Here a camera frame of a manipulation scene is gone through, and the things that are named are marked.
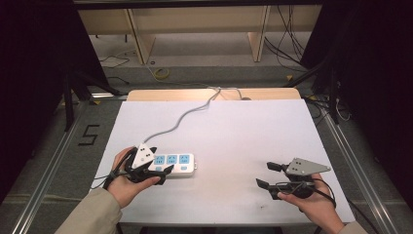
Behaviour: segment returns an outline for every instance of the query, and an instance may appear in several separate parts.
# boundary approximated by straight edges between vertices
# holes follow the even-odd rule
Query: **white table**
[[[186,110],[204,101],[123,103],[96,176],[109,173],[122,149],[171,128]],[[215,100],[190,113],[172,133],[147,142],[157,153],[193,153],[198,165],[190,178],[167,179],[140,193],[123,209],[121,222],[165,226],[283,226],[310,221],[298,209],[274,201],[256,178],[288,181],[267,162],[288,164],[294,157],[331,164],[302,99]],[[332,187],[337,212],[354,221],[334,169],[321,174]]]

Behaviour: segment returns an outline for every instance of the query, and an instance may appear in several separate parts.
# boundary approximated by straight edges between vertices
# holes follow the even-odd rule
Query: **wire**
[[[121,62],[121,63],[119,63],[119,64],[117,64],[117,65],[114,65],[114,66],[103,66],[103,67],[115,68],[115,67],[118,67],[118,66],[120,66],[120,65],[123,65],[123,64],[127,63],[128,61],[130,61],[129,58],[120,58],[120,57],[117,57],[117,56],[109,56],[109,57],[107,57],[107,58],[105,58],[105,59],[102,59],[102,60],[100,60],[100,61],[106,61],[106,60],[108,60],[109,58],[122,59],[122,60],[125,60],[125,61],[124,61],[124,62]]]
[[[321,123],[321,121],[325,118],[325,116],[327,116],[327,114],[329,114],[328,112],[326,112],[322,118],[316,123],[316,127],[319,125],[319,123]]]
[[[156,79],[158,80],[164,80],[169,77],[169,69],[167,69],[167,72],[165,74],[160,74],[161,71],[163,71],[163,68],[157,69],[153,75],[155,76]]]
[[[127,175],[127,173],[124,173],[124,174],[117,174],[117,176],[125,176],[125,175]],[[106,182],[106,179],[108,178],[108,177],[110,177],[111,176],[111,174],[109,174],[109,175],[104,175],[104,176],[101,176],[101,177],[96,177],[96,178],[94,178],[94,180],[97,180],[97,179],[103,179],[104,178],[104,181],[102,181],[100,184],[98,184],[97,186],[95,186],[95,187],[91,187],[91,189],[96,189],[96,188],[99,188],[103,183],[105,183]]]
[[[313,119],[318,119],[322,114],[322,109],[328,110],[328,102],[325,100],[312,99],[310,97],[314,97],[314,95],[308,97],[303,96],[301,98],[305,100],[306,103],[312,104],[319,110],[319,114],[317,116],[312,116]]]
[[[282,50],[280,50],[280,45],[281,45],[281,43],[282,43],[282,40],[283,40],[283,37],[282,37],[281,41],[279,42],[279,46],[276,47],[275,45],[273,45],[273,44],[268,40],[267,37],[265,37],[265,41],[264,41],[265,43],[264,43],[264,44],[267,46],[267,48],[268,48],[272,53],[274,53],[274,54],[276,55],[277,62],[280,64],[280,66],[282,66],[282,67],[284,67],[284,68],[287,68],[287,69],[290,69],[290,70],[293,70],[293,71],[306,72],[306,71],[304,71],[304,70],[299,70],[299,69],[291,68],[291,67],[288,67],[288,66],[282,64],[282,62],[280,61],[280,58],[289,59],[289,60],[292,60],[292,61],[296,62],[297,64],[300,64],[300,61],[296,60],[295,58],[289,56],[288,54],[286,54],[285,52],[283,52]]]
[[[191,113],[191,112],[195,112],[195,111],[199,111],[199,110],[204,110],[204,109],[208,108],[210,102],[211,102],[213,99],[215,99],[220,93],[221,93],[221,89],[218,88],[218,91],[217,91],[212,97],[210,97],[205,104],[203,104],[203,105],[201,105],[201,106],[199,106],[199,107],[190,109],[190,110],[186,111],[185,113],[183,113],[183,114],[179,117],[179,119],[176,121],[175,126],[173,126],[171,129],[166,130],[166,131],[162,131],[162,132],[159,132],[159,133],[156,133],[156,134],[153,134],[152,136],[149,136],[146,140],[144,140],[143,143],[146,143],[149,139],[151,139],[151,138],[153,138],[153,137],[156,137],[156,136],[159,136],[159,135],[163,135],[163,134],[167,134],[167,133],[170,133],[170,132],[176,130],[176,129],[179,127],[182,119],[183,119],[187,114],[189,114],[189,113]]]
[[[149,70],[149,72],[151,72],[152,78],[154,78],[155,81],[159,82],[159,83],[181,85],[181,86],[200,85],[200,86],[204,86],[204,87],[210,87],[210,85],[203,84],[203,83],[179,83],[179,82],[163,81],[163,80],[160,80],[160,79],[157,78],[155,73],[151,70],[151,68],[149,68],[149,66],[147,64],[145,64],[145,67]]]
[[[344,117],[341,115],[340,110],[338,109],[338,103],[339,103],[339,102],[340,102],[340,99],[337,98],[337,101],[336,101],[336,111],[337,111],[338,116],[340,116],[340,118],[341,118],[342,120],[344,120],[344,121],[349,121],[350,118],[352,117],[352,114],[349,113],[349,116],[347,116],[347,118],[344,118]]]
[[[290,17],[291,17],[291,27],[290,27],[290,31],[293,35],[293,38],[295,40],[295,43],[300,47],[301,50],[304,50],[304,47],[301,46],[300,42],[297,39],[297,36],[295,35],[295,31],[294,31],[294,5],[290,5]]]
[[[126,80],[124,80],[124,79],[122,79],[121,77],[119,77],[119,76],[109,76],[109,77],[107,77],[107,79],[118,79],[118,80],[121,80],[121,81],[123,81],[125,84],[127,84],[127,85],[129,85],[130,84],[130,82],[128,82],[128,81],[126,81]]]
[[[291,42],[292,42],[292,47],[294,49],[295,55],[297,56],[298,59],[300,59],[300,57],[302,56],[301,50],[300,48],[297,46],[298,40],[295,38],[295,34],[293,34],[291,31],[293,30],[293,12],[294,12],[294,8],[290,5],[288,12],[289,12],[289,17],[288,17],[288,23],[285,23],[285,19],[282,15],[282,11],[280,9],[280,6],[277,6],[280,16],[282,18],[282,23],[285,27],[285,33],[288,32],[289,37],[291,38]]]
[[[334,192],[333,192],[333,190],[331,189],[330,185],[328,185],[327,182],[325,182],[324,180],[319,179],[319,178],[313,178],[313,180],[321,181],[322,183],[324,183],[324,184],[328,187],[328,189],[330,190],[331,196],[328,196],[327,194],[325,194],[325,193],[323,193],[323,192],[319,191],[318,189],[313,188],[313,187],[311,187],[311,186],[309,186],[309,188],[312,189],[313,191],[317,192],[319,195],[323,196],[324,198],[328,199],[328,200],[333,204],[334,209],[335,209],[335,208],[337,207],[337,203],[336,203],[336,201],[335,201]],[[319,234],[320,232],[321,232],[321,227],[320,227],[320,226],[317,226],[317,229],[316,229],[316,231],[315,231],[314,233],[315,233],[315,234]]]

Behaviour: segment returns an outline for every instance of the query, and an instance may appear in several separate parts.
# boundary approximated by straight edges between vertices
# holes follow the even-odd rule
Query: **beige sleeve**
[[[121,208],[103,188],[91,191],[73,210],[56,233],[115,233]]]
[[[367,232],[361,227],[361,225],[354,221],[347,224],[339,234],[367,234]]]

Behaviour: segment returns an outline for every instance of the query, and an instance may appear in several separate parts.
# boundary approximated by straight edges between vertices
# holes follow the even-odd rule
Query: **white power strip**
[[[156,154],[149,166],[150,171],[162,172],[165,168],[173,166],[172,172],[167,177],[190,177],[197,169],[193,154]]]

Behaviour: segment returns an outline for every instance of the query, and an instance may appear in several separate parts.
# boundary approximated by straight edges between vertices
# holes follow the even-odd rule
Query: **hand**
[[[119,162],[121,162],[125,154],[131,149],[132,147],[126,148],[116,155],[115,161],[113,162],[112,170],[116,168],[116,166],[119,164]],[[121,165],[121,170],[125,169],[125,163],[126,161],[124,161],[124,163]],[[156,176],[147,178],[140,183],[133,183],[129,181],[125,176],[119,175],[109,184],[107,191],[109,191],[115,197],[116,201],[118,201],[119,203],[119,206],[121,208],[124,208],[130,204],[131,200],[133,200],[133,198],[139,192],[154,185],[160,179],[160,177]]]
[[[319,174],[313,174],[312,178],[322,179]],[[327,185],[322,181],[315,180],[315,185],[316,189],[330,195]],[[297,206],[311,222],[327,233],[336,234],[344,228],[344,224],[336,213],[333,204],[316,192],[306,199],[297,198],[293,194],[285,195],[281,192],[278,193],[278,196],[287,203]]]

